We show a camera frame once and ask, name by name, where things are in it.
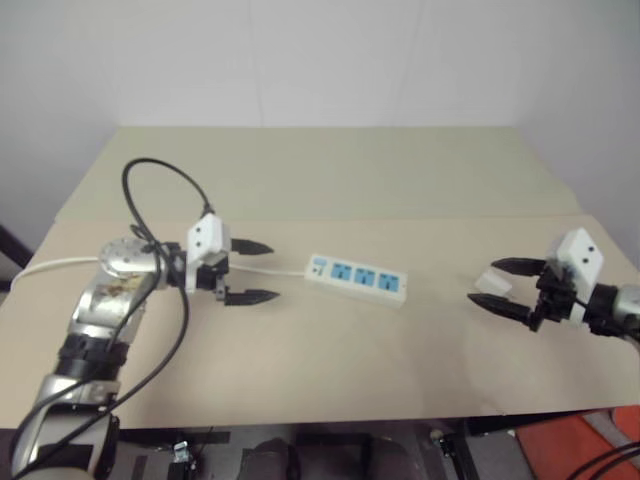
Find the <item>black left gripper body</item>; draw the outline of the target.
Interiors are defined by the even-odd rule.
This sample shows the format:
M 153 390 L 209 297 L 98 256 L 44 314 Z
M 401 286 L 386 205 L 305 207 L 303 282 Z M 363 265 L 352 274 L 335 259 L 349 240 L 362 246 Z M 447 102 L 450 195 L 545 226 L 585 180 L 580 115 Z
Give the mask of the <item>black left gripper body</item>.
M 224 257 L 214 265 L 201 264 L 197 269 L 197 289 L 213 293 L 218 302 L 226 304 L 229 292 L 226 275 L 229 270 L 229 259 L 227 257 Z

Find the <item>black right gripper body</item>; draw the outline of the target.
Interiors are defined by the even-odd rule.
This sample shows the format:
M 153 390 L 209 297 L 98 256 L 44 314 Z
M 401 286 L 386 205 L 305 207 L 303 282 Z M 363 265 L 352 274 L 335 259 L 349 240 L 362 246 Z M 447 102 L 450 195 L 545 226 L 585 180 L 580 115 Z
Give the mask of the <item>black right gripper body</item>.
M 546 266 L 536 282 L 536 288 L 539 290 L 539 296 L 527 323 L 531 331 L 538 331 L 544 320 L 560 323 L 570 319 L 577 291 L 569 270 L 564 269 L 557 273 L 550 266 Z

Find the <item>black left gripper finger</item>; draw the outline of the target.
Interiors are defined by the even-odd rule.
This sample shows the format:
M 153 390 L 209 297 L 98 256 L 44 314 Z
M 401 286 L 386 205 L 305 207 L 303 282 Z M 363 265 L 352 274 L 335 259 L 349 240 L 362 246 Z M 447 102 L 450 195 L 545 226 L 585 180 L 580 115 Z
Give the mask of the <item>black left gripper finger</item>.
M 226 306 L 252 306 L 271 301 L 280 294 L 264 289 L 247 289 L 243 292 L 227 291 L 224 298 Z
M 246 256 L 265 255 L 274 252 L 270 246 L 264 243 L 238 238 L 231 239 L 231 251 Z

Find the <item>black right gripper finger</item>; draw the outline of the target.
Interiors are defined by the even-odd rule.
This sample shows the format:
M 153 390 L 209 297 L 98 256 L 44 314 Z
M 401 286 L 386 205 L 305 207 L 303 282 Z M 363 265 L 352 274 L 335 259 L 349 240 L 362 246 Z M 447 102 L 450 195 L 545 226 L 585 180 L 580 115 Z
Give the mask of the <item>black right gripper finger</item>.
M 544 271 L 544 261 L 542 259 L 531 259 L 522 257 L 507 257 L 495 260 L 491 263 L 495 269 L 517 276 L 539 276 Z
M 525 305 L 514 303 L 509 299 L 487 293 L 470 293 L 467 298 L 484 310 L 524 325 L 529 324 L 531 309 Z

